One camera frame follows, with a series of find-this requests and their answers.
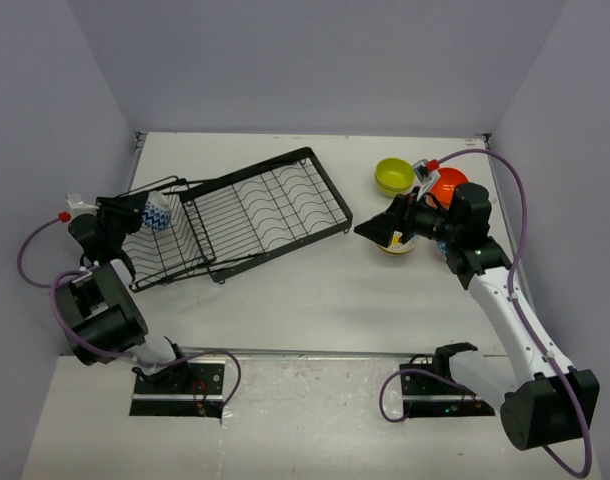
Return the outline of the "red white pattern bowl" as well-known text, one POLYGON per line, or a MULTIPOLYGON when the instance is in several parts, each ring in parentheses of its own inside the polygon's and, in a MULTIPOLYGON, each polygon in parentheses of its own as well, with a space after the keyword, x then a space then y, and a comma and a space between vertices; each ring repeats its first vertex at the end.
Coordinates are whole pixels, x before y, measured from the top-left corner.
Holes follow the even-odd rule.
POLYGON ((437 247, 438 247, 439 252, 442 254, 442 256, 444 258, 446 258, 447 257, 447 245, 446 245, 446 243, 438 241, 437 242, 437 247))

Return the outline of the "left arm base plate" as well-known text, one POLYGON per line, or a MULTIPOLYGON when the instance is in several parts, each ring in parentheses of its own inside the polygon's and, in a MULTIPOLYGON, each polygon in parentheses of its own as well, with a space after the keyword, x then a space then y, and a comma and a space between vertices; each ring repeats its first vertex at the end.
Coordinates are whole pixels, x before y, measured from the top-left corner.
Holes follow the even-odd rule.
POLYGON ((188 362, 152 375, 133 372, 130 416, 222 418, 224 360, 188 362))

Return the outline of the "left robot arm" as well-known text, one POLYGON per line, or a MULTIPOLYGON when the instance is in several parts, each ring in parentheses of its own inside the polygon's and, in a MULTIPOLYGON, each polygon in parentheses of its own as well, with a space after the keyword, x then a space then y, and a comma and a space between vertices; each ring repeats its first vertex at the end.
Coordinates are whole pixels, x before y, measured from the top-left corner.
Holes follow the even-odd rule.
POLYGON ((141 228, 171 225, 169 201, 160 192, 141 191, 93 204, 69 194, 66 205, 61 217, 83 249, 83 265, 53 281, 50 301, 73 355, 86 366, 128 362, 152 387, 183 392, 193 369, 169 338, 146 340, 149 329, 128 292, 136 270, 123 250, 126 237, 141 228))

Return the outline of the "green bowl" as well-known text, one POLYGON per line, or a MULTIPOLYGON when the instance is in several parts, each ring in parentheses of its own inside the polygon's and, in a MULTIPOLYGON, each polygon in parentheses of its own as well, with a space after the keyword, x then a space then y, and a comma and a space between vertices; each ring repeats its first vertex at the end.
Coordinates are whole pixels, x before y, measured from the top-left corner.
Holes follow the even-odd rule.
POLYGON ((382 189, 403 192, 411 188, 416 178, 412 166, 400 158, 385 158, 375 167, 375 181, 382 189))
POLYGON ((413 185, 414 175, 404 174, 394 170, 384 173, 375 173, 375 182, 378 190, 387 197, 395 197, 398 194, 407 194, 413 185))

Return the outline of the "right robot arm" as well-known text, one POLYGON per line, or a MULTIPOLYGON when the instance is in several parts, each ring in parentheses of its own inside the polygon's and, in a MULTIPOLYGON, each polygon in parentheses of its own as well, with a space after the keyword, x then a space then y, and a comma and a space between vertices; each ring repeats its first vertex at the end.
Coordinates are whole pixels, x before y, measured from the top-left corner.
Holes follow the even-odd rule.
POLYGON ((589 427, 600 390, 589 370, 579 370, 545 332, 515 280, 502 247, 489 234, 491 203, 486 188, 456 187, 448 209, 433 207, 413 190, 397 195, 387 210, 355 227, 381 247, 420 236, 444 243, 446 263, 485 313, 501 341, 513 375, 504 377, 467 342, 435 350, 424 368, 408 366, 409 378, 429 377, 441 392, 473 393, 500 416, 515 448, 549 448, 590 440, 589 427))

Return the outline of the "orange bowl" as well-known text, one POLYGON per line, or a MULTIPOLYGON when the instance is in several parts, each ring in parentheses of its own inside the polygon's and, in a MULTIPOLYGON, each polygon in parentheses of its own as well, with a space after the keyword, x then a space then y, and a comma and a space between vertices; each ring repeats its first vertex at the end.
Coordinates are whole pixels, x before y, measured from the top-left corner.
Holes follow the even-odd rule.
POLYGON ((455 188, 469 181, 468 177, 460 170, 453 167, 441 167, 438 169, 439 179, 431 188, 431 192, 444 204, 452 200, 455 188))

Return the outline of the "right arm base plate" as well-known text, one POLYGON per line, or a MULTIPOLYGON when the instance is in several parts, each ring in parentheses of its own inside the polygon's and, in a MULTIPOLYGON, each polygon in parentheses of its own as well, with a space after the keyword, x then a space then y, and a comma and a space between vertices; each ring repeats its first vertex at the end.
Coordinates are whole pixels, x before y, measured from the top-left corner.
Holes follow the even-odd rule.
POLYGON ((494 417, 495 411, 479 397, 418 373, 401 376, 406 418, 494 417))

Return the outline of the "yellow blue pattern ceramic bowl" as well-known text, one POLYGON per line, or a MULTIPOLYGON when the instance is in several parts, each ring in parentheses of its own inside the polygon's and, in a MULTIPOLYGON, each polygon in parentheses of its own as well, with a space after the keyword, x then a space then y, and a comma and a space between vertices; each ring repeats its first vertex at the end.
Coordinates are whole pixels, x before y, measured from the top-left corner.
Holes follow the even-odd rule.
POLYGON ((399 232, 395 232, 388 247, 379 245, 379 248, 391 255, 405 255, 412 252, 418 244, 418 236, 411 236, 406 242, 401 240, 399 232))

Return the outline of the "blue white pattern bowl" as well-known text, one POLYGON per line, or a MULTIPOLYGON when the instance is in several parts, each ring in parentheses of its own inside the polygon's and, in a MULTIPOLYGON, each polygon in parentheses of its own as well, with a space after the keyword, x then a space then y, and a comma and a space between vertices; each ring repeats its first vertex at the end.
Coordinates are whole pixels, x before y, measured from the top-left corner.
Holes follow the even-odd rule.
POLYGON ((171 206, 166 196, 159 191, 150 191, 141 214, 142 225, 159 232, 169 227, 171 218, 171 206))

